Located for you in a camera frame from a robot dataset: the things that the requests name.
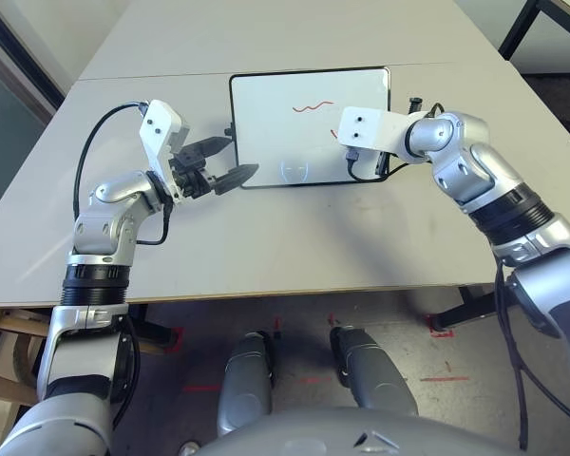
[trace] black ring segment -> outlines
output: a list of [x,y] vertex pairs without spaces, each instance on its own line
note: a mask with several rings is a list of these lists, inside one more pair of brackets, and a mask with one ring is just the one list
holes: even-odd
[[103,264],[68,265],[61,305],[123,304],[130,269],[129,266]]
[[553,218],[553,212],[521,183],[469,216],[492,245],[500,245],[540,228]]

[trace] table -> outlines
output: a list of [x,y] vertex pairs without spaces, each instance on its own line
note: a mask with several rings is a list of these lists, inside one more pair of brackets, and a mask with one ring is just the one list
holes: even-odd
[[[494,146],[570,219],[570,136],[510,64],[390,69],[394,110],[419,95],[486,119]],[[122,101],[159,98],[193,125],[189,141],[219,134],[230,121],[228,77],[80,81],[72,88],[0,202],[0,307],[58,301],[74,169],[96,120]],[[123,113],[98,135],[83,195],[102,179],[145,168],[139,122]],[[209,166],[219,173],[233,163],[230,148]],[[161,222],[149,219],[140,237],[155,238]],[[426,165],[383,184],[238,189],[189,201],[171,223],[163,246],[138,248],[131,302],[486,283],[494,274],[483,235],[437,189]]]
[[81,79],[495,61],[451,0],[132,2]]
[[[130,99],[162,99],[192,125],[189,142],[220,135],[231,121],[233,71],[388,65],[393,110],[421,96],[484,118],[493,145],[570,219],[570,136],[453,3],[206,5],[132,3],[67,95],[0,202],[0,307],[58,302],[75,166],[97,120]],[[139,125],[131,111],[101,130],[82,195],[147,168]],[[232,146],[209,160],[217,175],[233,165]],[[161,228],[161,216],[150,218],[140,238],[157,238]],[[138,248],[128,300],[462,285],[493,274],[485,238],[421,165],[382,184],[190,200],[172,215],[165,244]]]

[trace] table leg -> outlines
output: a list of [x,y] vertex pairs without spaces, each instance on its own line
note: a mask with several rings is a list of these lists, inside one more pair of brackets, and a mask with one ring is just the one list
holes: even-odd
[[498,49],[505,60],[511,58],[513,52],[515,52],[515,49],[520,45],[523,37],[532,26],[532,23],[534,23],[536,16],[540,12],[538,4],[539,0],[527,0],[525,5],[523,5],[520,15],[517,16],[513,27],[511,27]]
[[[494,292],[474,297],[468,287],[458,288],[464,304],[445,312],[435,313],[428,317],[428,324],[435,331],[446,331],[460,323],[483,318],[496,312]],[[515,299],[506,299],[506,306],[516,303]]]

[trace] robotic arm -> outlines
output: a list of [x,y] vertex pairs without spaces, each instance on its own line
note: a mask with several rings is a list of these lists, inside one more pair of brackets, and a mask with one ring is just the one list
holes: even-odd
[[570,223],[489,145],[484,121],[460,112],[426,115],[347,107],[338,140],[410,164],[429,162],[439,188],[513,268],[506,285],[533,326],[570,346]]
[[[205,158],[231,140],[183,146],[189,127],[168,104],[142,106],[140,137],[151,170],[99,185],[77,217],[61,304],[53,309],[38,375],[41,402],[17,423],[0,455],[109,453],[112,428],[122,417],[118,413],[112,423],[110,405],[130,400],[139,368],[124,302],[136,244],[164,241],[174,204],[211,191],[221,195],[257,171],[257,165],[245,164],[225,176],[210,175]],[[143,221],[160,210],[161,239],[137,240]]]

